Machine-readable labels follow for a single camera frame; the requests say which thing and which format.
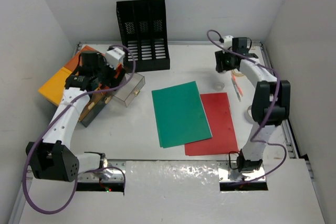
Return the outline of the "smoky yellow cabinet drawer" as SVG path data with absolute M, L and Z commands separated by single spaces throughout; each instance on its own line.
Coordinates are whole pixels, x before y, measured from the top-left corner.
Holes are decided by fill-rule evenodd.
M 84 127 L 88 127 L 102 109 L 111 101 L 112 97 L 112 92 L 93 94 L 88 104 L 84 107 L 79 117 L 79 122 Z

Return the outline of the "orange highlighter pen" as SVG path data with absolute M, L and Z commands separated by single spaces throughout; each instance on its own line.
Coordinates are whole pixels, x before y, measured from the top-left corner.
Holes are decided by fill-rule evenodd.
M 241 88 L 238 86 L 238 83 L 237 83 L 237 81 L 236 81 L 235 75 L 232 76 L 232 79 L 233 79 L 233 82 L 234 82 L 235 87 L 236 87 L 237 90 L 238 90 L 239 95 L 240 95 L 240 96 L 243 96 L 243 92 L 242 92 Z

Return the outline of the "clear smoky drawer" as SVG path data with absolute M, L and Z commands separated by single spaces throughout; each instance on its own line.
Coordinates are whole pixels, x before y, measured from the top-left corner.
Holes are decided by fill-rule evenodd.
M 135 97 L 140 94 L 141 89 L 145 85 L 145 77 L 141 74 L 135 73 L 130 79 L 130 74 L 126 73 L 123 81 L 128 83 L 121 89 L 113 91 L 112 99 L 119 104 L 124 105 L 126 108 L 130 105 Z

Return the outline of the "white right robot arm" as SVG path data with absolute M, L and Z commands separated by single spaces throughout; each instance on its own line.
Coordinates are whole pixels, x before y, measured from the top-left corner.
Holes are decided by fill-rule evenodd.
M 251 105 L 253 126 L 250 136 L 236 159 L 237 170 L 247 173 L 259 170 L 270 136 L 287 120 L 290 111 L 290 82 L 281 80 L 272 68 L 260 63 L 250 52 L 251 41 L 246 37 L 220 37 L 215 52 L 216 71 L 238 70 L 255 88 Z

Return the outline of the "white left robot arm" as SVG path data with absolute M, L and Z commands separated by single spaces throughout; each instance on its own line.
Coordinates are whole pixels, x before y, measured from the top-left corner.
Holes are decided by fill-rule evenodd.
M 123 81 L 125 52 L 117 47 L 105 54 L 85 50 L 79 54 L 74 71 L 66 78 L 61 102 L 41 141 L 26 146 L 29 165 L 37 179 L 72 182 L 81 173 L 104 167 L 105 154 L 85 152 L 75 155 L 71 139 L 84 110 L 94 94 L 103 88 L 116 89 Z

